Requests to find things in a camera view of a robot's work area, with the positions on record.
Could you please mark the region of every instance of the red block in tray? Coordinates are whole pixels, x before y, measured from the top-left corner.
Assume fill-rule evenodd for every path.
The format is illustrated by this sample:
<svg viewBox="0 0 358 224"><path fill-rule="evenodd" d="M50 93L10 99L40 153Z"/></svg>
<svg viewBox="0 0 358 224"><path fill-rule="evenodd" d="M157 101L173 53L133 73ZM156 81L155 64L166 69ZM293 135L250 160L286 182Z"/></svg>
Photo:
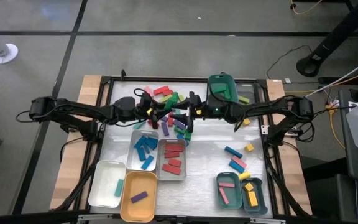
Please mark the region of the red block in tray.
<svg viewBox="0 0 358 224"><path fill-rule="evenodd" d="M170 172L171 174L180 175L180 168L168 164L162 165L162 170Z"/></svg>
<svg viewBox="0 0 358 224"><path fill-rule="evenodd" d="M177 159L169 159L168 164L173 165L175 167L180 167L181 161Z"/></svg>
<svg viewBox="0 0 358 224"><path fill-rule="evenodd" d="M165 91L162 92L162 94L163 94L164 96L168 96L169 94L172 94L172 93L173 93L172 90L165 90Z"/></svg>
<svg viewBox="0 0 358 224"><path fill-rule="evenodd" d="M183 146L175 145L175 144L167 144L165 145L166 152L183 152Z"/></svg>
<svg viewBox="0 0 358 224"><path fill-rule="evenodd" d="M164 154L165 158L174 158L174 157L179 157L180 153L179 152L166 152Z"/></svg>
<svg viewBox="0 0 358 224"><path fill-rule="evenodd" d="M153 93L154 93L155 95L157 95L157 94L163 93L165 90L169 90L169 87L168 87L168 86L163 86L163 87L161 87L161 88L155 89L155 90L153 91Z"/></svg>

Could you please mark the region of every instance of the green container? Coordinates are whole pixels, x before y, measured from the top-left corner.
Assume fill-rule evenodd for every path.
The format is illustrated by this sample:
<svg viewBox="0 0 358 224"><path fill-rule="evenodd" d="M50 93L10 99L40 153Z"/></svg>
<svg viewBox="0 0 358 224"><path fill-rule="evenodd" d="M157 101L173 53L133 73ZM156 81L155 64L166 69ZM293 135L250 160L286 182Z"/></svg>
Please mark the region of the green container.
<svg viewBox="0 0 358 224"><path fill-rule="evenodd" d="M214 95L222 95L225 99L238 103L236 83L228 74L211 75L208 84Z"/></svg>
<svg viewBox="0 0 358 224"><path fill-rule="evenodd" d="M235 184L234 187L223 187L229 203L226 205L219 192L219 183ZM222 172L216 176L216 191L218 196L218 204L221 208L239 209L242 206L241 186L239 176L233 172Z"/></svg>

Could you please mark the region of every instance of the dark green tray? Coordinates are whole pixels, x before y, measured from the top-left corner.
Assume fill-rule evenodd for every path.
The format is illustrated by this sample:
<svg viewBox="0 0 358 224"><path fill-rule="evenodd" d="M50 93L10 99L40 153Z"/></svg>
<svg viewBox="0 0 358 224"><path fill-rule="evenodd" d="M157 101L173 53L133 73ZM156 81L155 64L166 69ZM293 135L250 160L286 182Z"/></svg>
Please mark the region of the dark green tray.
<svg viewBox="0 0 358 224"><path fill-rule="evenodd" d="M224 193L226 194L229 203L226 205L219 192L219 182L235 184L234 188L224 187ZM241 188L239 182L239 176L233 172L222 172L216 176L216 192L218 196L218 204L222 208L226 209L239 209L242 205Z"/></svg>

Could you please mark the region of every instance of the purple block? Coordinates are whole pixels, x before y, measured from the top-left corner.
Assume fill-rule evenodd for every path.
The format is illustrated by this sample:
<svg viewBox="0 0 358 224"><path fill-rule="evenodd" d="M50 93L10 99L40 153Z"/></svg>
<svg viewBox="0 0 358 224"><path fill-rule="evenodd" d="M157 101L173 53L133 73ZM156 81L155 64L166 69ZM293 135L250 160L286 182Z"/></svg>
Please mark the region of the purple block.
<svg viewBox="0 0 358 224"><path fill-rule="evenodd" d="M167 122L161 122L162 131L164 132L164 136L169 135Z"/></svg>
<svg viewBox="0 0 358 224"><path fill-rule="evenodd" d="M143 198L146 198L146 197L147 197L147 192L144 191L138 195L131 197L131 201L132 201L132 203L135 203L135 202L138 202L139 200L142 200Z"/></svg>
<svg viewBox="0 0 358 224"><path fill-rule="evenodd" d="M182 130L186 129L186 126L185 126L182 122L180 122L180 121L178 121L178 120L173 120L173 123L174 123L176 126L178 126L178 128L180 128L180 129L182 129Z"/></svg>

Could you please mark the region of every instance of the blue block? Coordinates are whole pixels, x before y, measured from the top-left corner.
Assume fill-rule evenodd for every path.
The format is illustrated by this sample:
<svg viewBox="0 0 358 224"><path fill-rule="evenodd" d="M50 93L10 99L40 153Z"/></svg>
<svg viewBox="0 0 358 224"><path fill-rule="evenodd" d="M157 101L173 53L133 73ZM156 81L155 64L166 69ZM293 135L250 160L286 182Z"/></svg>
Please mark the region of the blue block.
<svg viewBox="0 0 358 224"><path fill-rule="evenodd" d="M140 139L138 140L138 142L135 144L134 148L138 149L143 145L143 142L146 140L147 138L145 136L140 137Z"/></svg>
<svg viewBox="0 0 358 224"><path fill-rule="evenodd" d="M185 137L184 137L182 134L177 134L177 139L183 139L183 140L185 140L185 141L186 141L186 146L188 146L188 145L189 145L189 141L187 141L187 140L185 139Z"/></svg>
<svg viewBox="0 0 358 224"><path fill-rule="evenodd" d="M142 169L146 170L149 167L150 163L152 163L153 159L154 159L154 157L152 155L149 155L148 158L146 159L146 161L144 161L144 163L142 165Z"/></svg>
<svg viewBox="0 0 358 224"><path fill-rule="evenodd" d="M139 155L139 160L140 161L144 161L146 160L146 155L144 154L144 150L143 150L143 147L140 147L137 150L137 154Z"/></svg>
<svg viewBox="0 0 358 224"><path fill-rule="evenodd" d="M242 154L240 152L235 151L234 149L230 148L229 146L226 146L224 148L225 151L230 152L231 154L237 156L238 158L242 157Z"/></svg>
<svg viewBox="0 0 358 224"><path fill-rule="evenodd" d="M240 174L244 172L244 168L242 168L239 164L237 164L234 161L230 161L229 166L231 166L236 171L240 172Z"/></svg>
<svg viewBox="0 0 358 224"><path fill-rule="evenodd" d="M148 147L150 147L151 149L155 149L156 147L157 147L157 143L155 143L155 141L153 141L153 140L151 140L151 139L146 139L145 141L144 141L144 143L146 144L146 145L148 145Z"/></svg>

